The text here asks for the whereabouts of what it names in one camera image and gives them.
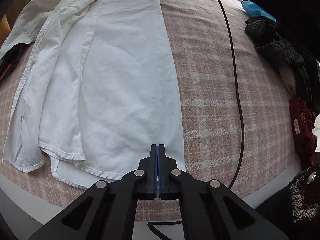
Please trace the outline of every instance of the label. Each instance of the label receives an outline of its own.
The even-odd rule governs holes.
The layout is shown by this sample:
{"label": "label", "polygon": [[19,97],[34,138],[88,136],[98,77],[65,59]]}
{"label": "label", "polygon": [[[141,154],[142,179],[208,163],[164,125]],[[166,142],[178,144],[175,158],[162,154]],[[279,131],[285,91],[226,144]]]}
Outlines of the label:
{"label": "label", "polygon": [[296,133],[300,133],[300,129],[299,129],[299,124],[298,124],[298,119],[294,119],[293,120],[294,123],[294,128],[296,130]]}

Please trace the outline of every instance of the triangular cutout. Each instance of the triangular cutout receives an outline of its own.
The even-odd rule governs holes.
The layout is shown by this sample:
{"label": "triangular cutout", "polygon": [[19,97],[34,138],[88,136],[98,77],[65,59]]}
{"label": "triangular cutout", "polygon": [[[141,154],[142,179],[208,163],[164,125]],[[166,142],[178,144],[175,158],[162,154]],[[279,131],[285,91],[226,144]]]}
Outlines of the triangular cutout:
{"label": "triangular cutout", "polygon": [[223,201],[226,204],[232,220],[238,230],[242,230],[249,225],[254,224],[254,218],[234,203],[231,198],[224,196]]}
{"label": "triangular cutout", "polygon": [[73,228],[74,230],[79,230],[92,201],[93,197],[86,198],[77,207],[75,207],[74,210],[61,219],[61,223],[65,226]]}

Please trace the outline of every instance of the pile of clothes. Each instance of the pile of clothes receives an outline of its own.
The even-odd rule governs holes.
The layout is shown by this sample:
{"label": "pile of clothes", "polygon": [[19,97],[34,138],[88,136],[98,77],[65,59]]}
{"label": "pile of clothes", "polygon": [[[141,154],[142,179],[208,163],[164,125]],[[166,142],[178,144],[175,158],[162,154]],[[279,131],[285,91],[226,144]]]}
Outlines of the pile of clothes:
{"label": "pile of clothes", "polygon": [[304,170],[313,163],[316,136],[312,134],[316,116],[320,113],[320,71],[314,55],[295,35],[264,16],[246,21],[244,31],[255,49],[272,67],[279,70],[283,83],[293,97],[290,116],[294,145]]}

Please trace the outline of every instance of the checkered cloth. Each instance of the checkered cloth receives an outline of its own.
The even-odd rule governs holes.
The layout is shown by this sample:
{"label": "checkered cloth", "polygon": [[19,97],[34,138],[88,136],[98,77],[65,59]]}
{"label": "checkered cloth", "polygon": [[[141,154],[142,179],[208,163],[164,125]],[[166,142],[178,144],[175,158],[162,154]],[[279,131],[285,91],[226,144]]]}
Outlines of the checkered cloth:
{"label": "checkered cloth", "polygon": [[[243,197],[269,182],[293,160],[290,95],[279,72],[256,53],[244,33],[248,16],[240,1],[221,1],[234,42],[245,125],[244,157],[232,190]],[[219,179],[228,185],[239,160],[241,128],[223,14],[217,0],[160,2],[178,77],[187,172],[196,179]],[[27,58],[28,53],[0,85],[0,155]],[[47,157],[42,168],[30,173],[1,162],[0,171],[32,194],[64,207],[83,192],[55,179]],[[140,201],[136,219],[164,220],[179,215],[177,201]]]}

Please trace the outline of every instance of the white shirt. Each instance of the white shirt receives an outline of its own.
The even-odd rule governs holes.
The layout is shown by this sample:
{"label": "white shirt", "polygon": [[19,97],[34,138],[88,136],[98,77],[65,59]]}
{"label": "white shirt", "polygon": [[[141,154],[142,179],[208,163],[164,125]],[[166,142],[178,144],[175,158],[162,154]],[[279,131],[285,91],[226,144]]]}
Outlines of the white shirt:
{"label": "white shirt", "polygon": [[159,0],[33,0],[0,50],[35,40],[3,161],[89,187],[121,177],[151,144],[184,170],[180,96]]}

